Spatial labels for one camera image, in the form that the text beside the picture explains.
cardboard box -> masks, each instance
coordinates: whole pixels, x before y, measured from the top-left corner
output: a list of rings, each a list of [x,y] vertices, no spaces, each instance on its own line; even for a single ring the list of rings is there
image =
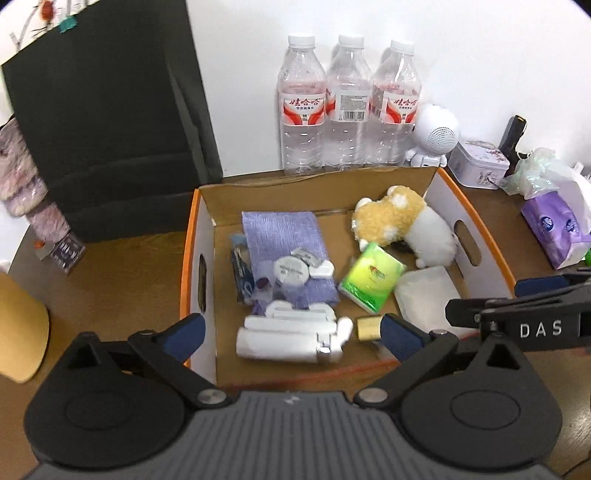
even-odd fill
[[[375,349],[354,333],[340,363],[332,365],[253,361],[236,356],[236,333],[251,307],[236,301],[229,235],[242,232],[243,211],[312,211],[340,281],[359,255],[351,215],[362,197],[380,199],[392,185],[424,194],[427,203],[458,234],[450,275],[462,297],[512,297],[515,279],[486,226],[453,180],[437,168],[364,168],[309,177],[279,177],[249,183],[207,185],[195,191],[181,279],[181,317],[202,312],[203,345],[190,367],[220,388],[345,390],[353,392],[384,375],[397,361],[380,362]],[[414,269],[414,256],[395,255]],[[341,296],[337,316],[367,313]],[[391,295],[381,313],[397,312]]]

purple towel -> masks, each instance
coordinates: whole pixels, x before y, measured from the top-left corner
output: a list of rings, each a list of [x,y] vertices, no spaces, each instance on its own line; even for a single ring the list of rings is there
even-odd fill
[[[242,226],[255,281],[268,276],[271,263],[289,256],[296,247],[305,248],[320,260],[329,259],[318,222],[311,212],[242,212]],[[333,279],[311,278],[302,295],[286,296],[286,300],[296,309],[306,309],[310,303],[336,304],[339,297]]]

white robot speaker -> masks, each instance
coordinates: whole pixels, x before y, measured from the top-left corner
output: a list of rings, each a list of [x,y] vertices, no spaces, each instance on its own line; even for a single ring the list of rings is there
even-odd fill
[[[404,154],[411,167],[445,167],[446,153],[460,140],[460,124],[456,116],[438,105],[425,105],[419,109],[413,130],[416,147]]]

blue logo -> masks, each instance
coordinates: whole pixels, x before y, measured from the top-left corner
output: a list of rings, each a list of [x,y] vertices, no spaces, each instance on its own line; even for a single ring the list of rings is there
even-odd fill
[[[579,226],[572,218],[566,221],[566,231],[570,233],[579,233]]]
[[[540,225],[544,227],[544,230],[547,232],[550,232],[554,228],[554,222],[552,221],[552,218],[546,216],[540,219]]]

silver screw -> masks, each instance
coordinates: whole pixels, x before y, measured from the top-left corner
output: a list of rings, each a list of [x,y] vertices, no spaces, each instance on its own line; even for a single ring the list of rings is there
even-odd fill
[[[227,399],[225,392],[217,388],[206,388],[201,390],[197,396],[197,400],[205,405],[218,405]]]
[[[366,403],[382,403],[388,399],[388,392],[381,388],[364,388],[359,392],[359,398]]]

